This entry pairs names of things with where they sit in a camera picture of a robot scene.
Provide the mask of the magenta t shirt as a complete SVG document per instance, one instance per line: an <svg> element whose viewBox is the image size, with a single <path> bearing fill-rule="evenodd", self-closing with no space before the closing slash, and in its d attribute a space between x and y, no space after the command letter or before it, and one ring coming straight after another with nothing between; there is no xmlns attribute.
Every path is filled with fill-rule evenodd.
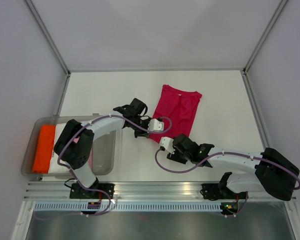
<svg viewBox="0 0 300 240"><path fill-rule="evenodd" d="M189 136L201 98L202 94L199 92L187 92L163 85L153 117L168 117L172 121L172 127L166 133L151 134L149 139L160 143L162 137L174 138L181 134Z"/></svg>

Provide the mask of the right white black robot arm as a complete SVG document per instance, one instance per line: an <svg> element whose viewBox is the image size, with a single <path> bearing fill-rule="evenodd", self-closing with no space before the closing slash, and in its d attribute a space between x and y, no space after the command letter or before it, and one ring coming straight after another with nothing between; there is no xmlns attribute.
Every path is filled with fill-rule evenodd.
<svg viewBox="0 0 300 240"><path fill-rule="evenodd" d="M167 158L195 167L226 168L218 183L218 192L227 198L243 192L266 192L272 197L291 200L300 189L299 169L273 148L262 152L238 152L219 148L213 144L197 144L181 134L163 137L160 147L168 151Z"/></svg>

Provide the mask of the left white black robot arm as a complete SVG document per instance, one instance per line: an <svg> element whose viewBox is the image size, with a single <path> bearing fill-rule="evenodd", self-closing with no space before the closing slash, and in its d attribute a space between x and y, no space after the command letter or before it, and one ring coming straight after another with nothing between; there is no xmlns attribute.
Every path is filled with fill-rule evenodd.
<svg viewBox="0 0 300 240"><path fill-rule="evenodd" d="M152 133L152 118L142 119L147 111L147 105L134 98L130 104L117 106L98 118L66 123L54 145L57 164L70 172L86 197L94 198L99 192L99 180L88 165L94 142L124 128L131 128L135 137L147 137Z"/></svg>

